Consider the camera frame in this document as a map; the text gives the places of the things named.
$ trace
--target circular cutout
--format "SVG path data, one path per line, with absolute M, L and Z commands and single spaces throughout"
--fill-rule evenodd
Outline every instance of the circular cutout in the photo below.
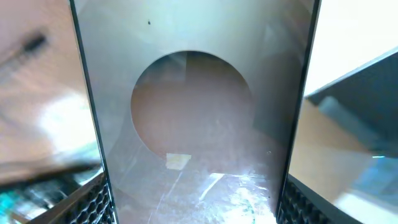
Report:
M 214 171 L 240 169 L 264 147 L 253 141 L 258 134 L 251 131 L 254 101 L 247 83 L 210 54 L 177 52 L 155 61 L 134 87 L 131 113 L 144 144 L 164 159 L 187 154 Z

